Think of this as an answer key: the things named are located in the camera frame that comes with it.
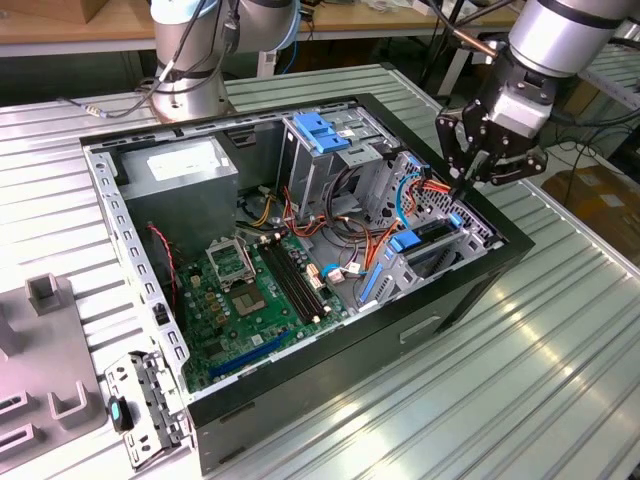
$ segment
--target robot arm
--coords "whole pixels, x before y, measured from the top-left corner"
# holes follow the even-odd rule
[[[546,160],[535,147],[551,116],[558,81],[586,68],[638,5],[638,0],[527,2],[476,98],[436,119],[443,156],[458,172],[453,195],[476,181],[501,185],[544,171]],[[466,150],[456,137],[460,121]]]
[[[224,56],[285,48],[298,31],[299,6],[299,0],[153,0],[157,77],[172,65],[151,97],[156,113],[166,121],[227,113]],[[184,47],[170,63],[198,7]]]

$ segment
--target aluminum slat surface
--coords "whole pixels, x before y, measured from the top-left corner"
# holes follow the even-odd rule
[[[239,111],[374,92],[439,151],[438,105],[380,66],[229,82]],[[135,95],[95,98],[126,108]],[[0,109],[0,289],[43,272],[73,285],[101,388],[148,349],[83,165],[94,122],[66,105]],[[625,478],[640,459],[640,274],[527,182],[486,192],[536,242],[455,327],[211,478]],[[3,478],[128,478],[106,424]],[[186,448],[142,478],[197,478]]]
[[[640,108],[636,93],[640,78],[640,52],[617,45],[605,45],[580,77],[631,110]]]

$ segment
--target blue cable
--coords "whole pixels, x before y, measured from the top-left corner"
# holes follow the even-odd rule
[[[419,176],[419,173],[412,173],[411,175],[407,175],[406,177],[404,177],[402,180],[400,180],[398,191],[396,192],[396,212],[398,213],[398,218],[405,227],[409,226],[409,222],[404,216],[404,211],[402,210],[402,188],[404,187],[404,184],[407,183],[407,180],[409,180],[410,178],[417,178]]]
[[[320,272],[320,276],[324,278],[331,270],[335,270],[336,268],[340,268],[340,265],[338,265],[337,263],[331,263],[322,269],[322,272]]]
[[[291,65],[293,65],[294,60],[296,59],[296,55],[298,54],[298,41],[293,42],[293,55],[291,56],[291,60],[289,60],[289,65],[287,65],[280,75],[284,75],[289,71]]]

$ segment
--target open computer tower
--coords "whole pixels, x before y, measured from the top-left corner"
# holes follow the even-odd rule
[[[206,473],[455,322],[533,246],[371,95],[85,138],[152,351],[107,371],[132,466]]]

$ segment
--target workbench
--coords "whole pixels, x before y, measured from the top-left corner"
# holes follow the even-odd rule
[[[640,52],[619,45],[605,45],[580,77],[630,110],[640,108],[638,79]]]
[[[472,33],[508,31],[518,14],[500,9],[471,23]],[[302,22],[297,39],[337,40],[430,35],[435,15],[410,8],[382,13],[357,3],[322,4],[315,8],[311,26]],[[67,53],[154,50],[153,20],[146,0],[109,0],[86,25],[51,18],[7,12],[0,17],[0,57]]]
[[[439,150],[439,106],[381,66],[227,83],[240,112],[370,92]],[[87,99],[125,109],[135,94]],[[0,109],[0,290],[71,280],[103,372],[149,337],[109,242],[78,137],[156,123],[58,103]],[[640,459],[640,272],[527,181],[485,192],[536,243],[455,327],[211,478],[613,478]],[[129,478],[110,423],[3,480]],[[139,478],[198,478],[185,447]]]

